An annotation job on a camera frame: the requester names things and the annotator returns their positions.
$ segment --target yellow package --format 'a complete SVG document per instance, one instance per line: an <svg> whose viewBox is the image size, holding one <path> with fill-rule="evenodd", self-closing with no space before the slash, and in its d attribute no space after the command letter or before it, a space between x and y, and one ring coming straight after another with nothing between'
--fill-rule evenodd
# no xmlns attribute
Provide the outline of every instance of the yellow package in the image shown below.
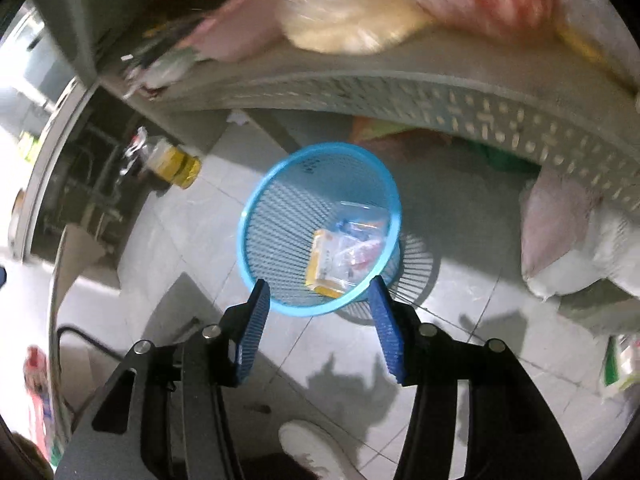
<svg viewBox="0 0 640 480"><path fill-rule="evenodd" d="M338 243L338 236L327 229L318 229L314 233L311 256L306 267L305 285L307 288L329 298L340 298L345 292L340 289L340 285L336 281L327 278L327 272L332 265L332 258Z"/></svg>

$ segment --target floor tile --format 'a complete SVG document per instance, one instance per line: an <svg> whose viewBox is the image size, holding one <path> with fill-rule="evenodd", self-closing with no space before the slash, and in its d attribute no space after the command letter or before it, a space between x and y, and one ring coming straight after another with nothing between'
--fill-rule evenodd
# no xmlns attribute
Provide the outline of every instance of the floor tile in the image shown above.
<svg viewBox="0 0 640 480"><path fill-rule="evenodd" d="M398 433L394 439L382 449L380 453L392 462L400 462L400 455L402 454L402 448L404 447L404 441L406 440L406 432L408 429L409 425L407 424L402 428L402 430L400 430L400 433Z"/></svg>
<svg viewBox="0 0 640 480"><path fill-rule="evenodd" d="M397 468L398 464L382 455L377 455L360 472L367 480L393 480Z"/></svg>
<svg viewBox="0 0 640 480"><path fill-rule="evenodd" d="M594 388L606 338L558 316L558 301L540 301L524 283L500 279L475 335L503 339L514 354L574 383Z"/></svg>
<svg viewBox="0 0 640 480"><path fill-rule="evenodd" d="M229 306L244 303L249 294L250 291L242 281L238 268L234 266L216 298L216 305L224 310ZM273 365L279 367L291 352L309 320L309 317L285 316L271 309L258 347L260 352Z"/></svg>
<svg viewBox="0 0 640 480"><path fill-rule="evenodd" d="M387 373L376 329L336 314L309 322L281 370L335 424L376 451L409 421L415 387Z"/></svg>
<svg viewBox="0 0 640 480"><path fill-rule="evenodd" d="M458 341L467 342L471 337L470 332L466 332L462 330L459 326L455 326L444 319L440 319L437 316L434 316L431 312L424 310L423 308L417 308L416 314L420 318L420 321L423 323L433 323L438 328L443 329L447 334L449 334L453 339Z"/></svg>
<svg viewBox="0 0 640 480"><path fill-rule="evenodd" d="M583 478L588 478L609 455L626 429L622 407L582 388L559 419Z"/></svg>
<svg viewBox="0 0 640 480"><path fill-rule="evenodd" d="M78 326L88 335L117 351L129 350L132 341L127 331L127 308L114 290L98 291L91 284L75 282L66 294L58 313L58 325ZM76 336L65 335L64 344L80 344Z"/></svg>
<svg viewBox="0 0 640 480"><path fill-rule="evenodd" d="M529 377L533 380L556 419L564 413L569 401L578 391L576 384L556 377L537 366L521 362Z"/></svg>
<svg viewBox="0 0 640 480"><path fill-rule="evenodd" d="M179 262L180 254L169 233L152 212L144 211L118 264L122 288L139 288L156 304L176 279Z"/></svg>
<svg viewBox="0 0 640 480"><path fill-rule="evenodd" d="M120 291L120 301L123 303L127 314L127 329L133 342L142 339L146 324L153 314L155 305L146 298L140 288L123 288Z"/></svg>
<svg viewBox="0 0 640 480"><path fill-rule="evenodd" d="M456 437L453 445L449 478L457 479L464 475L466 465L466 446L468 443L468 383L460 381L458 383L458 415L456 417ZM391 462L399 462L404 441L406 440L408 426L402 428L394 439L382 450L381 454Z"/></svg>
<svg viewBox="0 0 640 480"><path fill-rule="evenodd" d="M496 281L497 276L442 260L438 279L422 307L455 325L466 322L465 327L473 330Z"/></svg>
<svg viewBox="0 0 640 480"><path fill-rule="evenodd" d="M190 275L190 268L180 261L176 277L154 307L143 336L157 345L184 341L212 323L220 322L222 311Z"/></svg>
<svg viewBox="0 0 640 480"><path fill-rule="evenodd" d="M180 192L184 195L167 193L156 211L197 282L215 298L236 262L242 206L205 180Z"/></svg>
<svg viewBox="0 0 640 480"><path fill-rule="evenodd" d="M204 175L222 191L245 203L263 176L286 155L261 129L249 123L230 124L207 157Z"/></svg>
<svg viewBox="0 0 640 480"><path fill-rule="evenodd" d="M405 236L433 259L420 306L461 325L480 318L506 257L519 246L520 179L505 179L465 148L435 148L417 161L390 163Z"/></svg>
<svg viewBox="0 0 640 480"><path fill-rule="evenodd" d="M290 420L306 420L317 424L334 437L347 457L362 467L376 452L332 423L317 408L305 400L284 377L276 375L260 396L259 403L245 405L241 412L230 417L241 420L232 425L234 445L241 457L261 456L282 452L278 430Z"/></svg>

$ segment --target blue gripper pad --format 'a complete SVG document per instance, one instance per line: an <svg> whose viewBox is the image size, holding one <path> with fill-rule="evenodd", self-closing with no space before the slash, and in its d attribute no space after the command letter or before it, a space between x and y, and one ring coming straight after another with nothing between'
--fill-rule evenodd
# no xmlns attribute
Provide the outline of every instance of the blue gripper pad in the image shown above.
<svg viewBox="0 0 640 480"><path fill-rule="evenodd" d="M376 324L378 339L385 356L386 368L402 384L406 376L404 370L404 340L391 311L392 300L381 276L369 283L369 308Z"/></svg>
<svg viewBox="0 0 640 480"><path fill-rule="evenodd" d="M251 372L255 354L258 351L262 330L267 321L271 291L264 280L255 283L254 290L246 304L252 309L242 337L236 345L236 380L242 383Z"/></svg>

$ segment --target white tile floor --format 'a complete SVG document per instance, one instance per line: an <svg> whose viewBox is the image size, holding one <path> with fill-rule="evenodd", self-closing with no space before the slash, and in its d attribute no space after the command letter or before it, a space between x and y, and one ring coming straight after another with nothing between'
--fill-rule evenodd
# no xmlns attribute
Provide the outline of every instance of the white tile floor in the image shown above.
<svg viewBox="0 0 640 480"><path fill-rule="evenodd" d="M261 176L284 156L264 133L230 126L188 190L149 197L119 267L134 340L183 274L214 303L213 319L246 300L235 265L236 225ZM423 321L436 322L456 339L505 340L588 476L616 443L633 406L597 395L604 339L559 317L557 305L537 300L519 277L518 194L524 180L496 173L476 153L455 146L413 163L388 164L401 190L403 231L428 250L432 269L424 293L399 292L421 304ZM175 305L175 317L189 308ZM172 315L163 317L168 331ZM278 451L279 425L305 418L334 435L367 479L392 478L415 389L399 387L388 375L372 326L337 314L310 319L271 312L260 352L248 384L226 392L243 456ZM264 404L270 415L257 409ZM466 409L464 401L459 406ZM464 470L464 431L458 429L452 478Z"/></svg>

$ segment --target pink bag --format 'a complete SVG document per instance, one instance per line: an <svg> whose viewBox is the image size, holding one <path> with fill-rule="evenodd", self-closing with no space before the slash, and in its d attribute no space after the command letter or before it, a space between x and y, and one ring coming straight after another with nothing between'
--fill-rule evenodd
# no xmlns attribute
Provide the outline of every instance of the pink bag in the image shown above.
<svg viewBox="0 0 640 480"><path fill-rule="evenodd" d="M276 12L281 0L227 0L206 15L179 48L234 62L253 56L282 37Z"/></svg>
<svg viewBox="0 0 640 480"><path fill-rule="evenodd" d="M542 168L522 201L522 276L526 280L580 246L600 200L577 180Z"/></svg>

